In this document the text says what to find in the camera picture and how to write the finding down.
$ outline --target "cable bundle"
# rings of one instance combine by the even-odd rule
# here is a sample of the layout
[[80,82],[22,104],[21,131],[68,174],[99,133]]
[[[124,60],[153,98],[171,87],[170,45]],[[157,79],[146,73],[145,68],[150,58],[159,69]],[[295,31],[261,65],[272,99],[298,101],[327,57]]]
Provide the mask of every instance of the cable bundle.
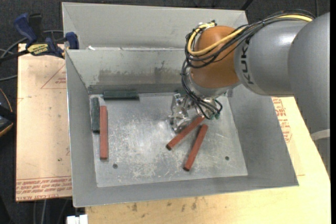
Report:
[[[222,38],[221,40],[213,43],[212,45],[208,46],[205,49],[195,51],[195,41],[197,35],[201,34],[204,30],[208,29],[209,27],[216,26],[214,21],[201,24],[197,28],[193,29],[186,36],[186,45],[185,45],[185,56],[186,59],[182,65],[182,86],[186,91],[187,95],[194,101],[194,104],[200,109],[202,114],[207,119],[213,119],[213,117],[218,118],[220,111],[222,110],[222,105],[217,100],[214,100],[219,108],[211,103],[207,99],[202,99],[201,97],[197,96],[187,85],[186,83],[186,75],[188,68],[203,68],[212,63],[222,61],[225,59],[230,53],[232,53],[242,42],[245,40],[247,43],[249,39],[260,29],[265,27],[266,25],[279,22],[282,20],[299,20],[310,22],[314,19],[314,16],[310,12],[306,12],[304,10],[288,10],[288,11],[280,11],[276,14],[270,15],[266,17],[264,20],[258,21],[256,23],[242,25],[235,30],[232,31],[228,36]],[[218,56],[221,52],[229,48],[234,43],[237,43],[236,46],[233,47],[228,53],[218,59]],[[207,115],[205,113],[205,109],[211,112],[211,115]]]

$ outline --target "red stick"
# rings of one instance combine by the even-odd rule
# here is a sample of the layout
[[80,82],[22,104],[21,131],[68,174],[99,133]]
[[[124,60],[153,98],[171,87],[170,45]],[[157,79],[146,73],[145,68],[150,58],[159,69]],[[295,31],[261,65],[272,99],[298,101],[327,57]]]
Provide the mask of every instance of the red stick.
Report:
[[203,139],[205,137],[205,134],[206,134],[207,130],[208,130],[208,125],[203,124],[201,129],[199,130],[199,132],[197,134],[195,144],[193,145],[193,149],[190,151],[188,160],[186,161],[186,163],[183,167],[184,170],[189,171],[191,169],[191,167],[193,166],[196,155],[201,148],[201,144],[203,142]]
[[204,117],[198,116],[191,124],[184,128],[176,137],[174,137],[167,145],[166,148],[171,150],[174,146],[177,145],[188,133],[195,129],[202,121]]
[[100,159],[109,156],[108,116],[105,105],[100,106]]

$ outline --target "yellow label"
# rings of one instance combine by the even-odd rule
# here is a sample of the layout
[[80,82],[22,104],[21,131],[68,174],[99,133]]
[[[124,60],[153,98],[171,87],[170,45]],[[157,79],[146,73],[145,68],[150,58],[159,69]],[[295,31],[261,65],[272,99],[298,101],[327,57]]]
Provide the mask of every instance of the yellow label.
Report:
[[34,52],[34,54],[39,54],[43,51],[48,50],[48,44],[32,44],[28,49],[29,52]]
[[48,48],[42,48],[42,49],[39,49],[39,50],[35,50],[35,51],[33,51],[33,54],[37,55],[37,54],[40,54],[40,53],[45,52],[45,51],[48,51]]

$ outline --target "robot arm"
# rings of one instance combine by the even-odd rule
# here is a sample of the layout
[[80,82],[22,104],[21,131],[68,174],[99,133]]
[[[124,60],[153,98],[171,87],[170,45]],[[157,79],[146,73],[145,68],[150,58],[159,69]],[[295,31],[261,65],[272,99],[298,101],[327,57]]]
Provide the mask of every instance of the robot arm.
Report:
[[238,84],[257,94],[294,96],[326,163],[329,33],[330,13],[316,19],[303,13],[280,13],[237,29],[214,22],[200,25],[187,36],[182,85],[207,118],[219,115],[216,98]]

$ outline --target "yellow cable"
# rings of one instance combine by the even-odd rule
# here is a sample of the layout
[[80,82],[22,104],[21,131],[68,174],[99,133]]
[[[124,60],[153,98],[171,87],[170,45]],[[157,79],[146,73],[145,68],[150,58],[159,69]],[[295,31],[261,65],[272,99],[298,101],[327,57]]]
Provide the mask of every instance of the yellow cable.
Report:
[[[307,17],[307,16],[303,16],[303,15],[281,15],[279,16],[278,18],[292,18],[292,19],[299,19],[299,20],[304,20],[306,22],[311,22],[312,19]],[[190,39],[188,41],[188,45],[187,45],[187,49],[188,49],[188,52],[190,55],[192,56],[200,56],[200,55],[203,55],[203,54],[206,54],[207,52],[211,51],[212,49],[216,48],[218,45],[222,44],[222,43],[225,43],[226,41],[229,41],[231,39],[233,39],[235,36],[237,36],[241,31],[243,31],[246,27],[248,26],[245,26],[237,31],[234,31],[233,33],[231,33],[230,35],[222,38],[221,40],[217,41],[216,43],[213,43],[212,45],[210,45],[209,47],[203,49],[203,50],[199,50],[199,51],[192,51],[191,49],[191,45],[192,45],[192,42],[195,38],[195,36],[205,27],[211,27],[211,26],[214,26],[214,23],[211,23],[211,24],[202,24],[200,25],[193,33],[192,35],[190,36]]]

